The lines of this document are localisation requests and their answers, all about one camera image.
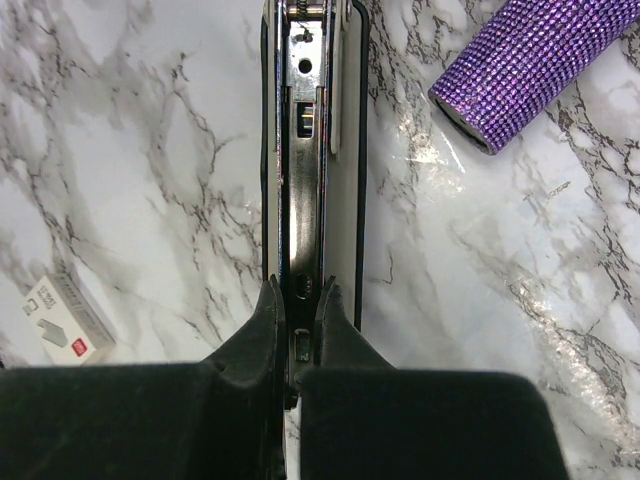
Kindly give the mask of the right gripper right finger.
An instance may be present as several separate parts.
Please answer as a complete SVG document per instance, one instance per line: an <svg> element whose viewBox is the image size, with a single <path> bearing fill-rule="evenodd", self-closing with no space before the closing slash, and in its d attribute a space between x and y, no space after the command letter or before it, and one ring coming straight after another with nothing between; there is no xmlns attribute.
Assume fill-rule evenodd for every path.
<svg viewBox="0 0 640 480"><path fill-rule="evenodd" d="M504 372L392 367L329 280L301 380L304 479L564 479L545 400Z"/></svg>

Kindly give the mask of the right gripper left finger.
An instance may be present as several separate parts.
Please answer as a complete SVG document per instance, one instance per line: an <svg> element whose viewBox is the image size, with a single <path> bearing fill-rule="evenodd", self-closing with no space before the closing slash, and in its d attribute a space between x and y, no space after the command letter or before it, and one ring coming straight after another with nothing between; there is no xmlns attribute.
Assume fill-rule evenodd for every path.
<svg viewBox="0 0 640 480"><path fill-rule="evenodd" d="M1 374L5 479L282 479L286 327L266 281L251 318L196 363Z"/></svg>

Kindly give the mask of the grey black stapler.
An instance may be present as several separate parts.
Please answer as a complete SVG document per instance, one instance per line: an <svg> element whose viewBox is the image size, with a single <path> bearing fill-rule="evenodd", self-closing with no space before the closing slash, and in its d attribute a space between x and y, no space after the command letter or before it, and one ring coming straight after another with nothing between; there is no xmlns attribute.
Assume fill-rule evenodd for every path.
<svg viewBox="0 0 640 480"><path fill-rule="evenodd" d="M268 1L261 23L262 270L284 299L284 404L317 360L329 280L362 314L369 17L358 1Z"/></svg>

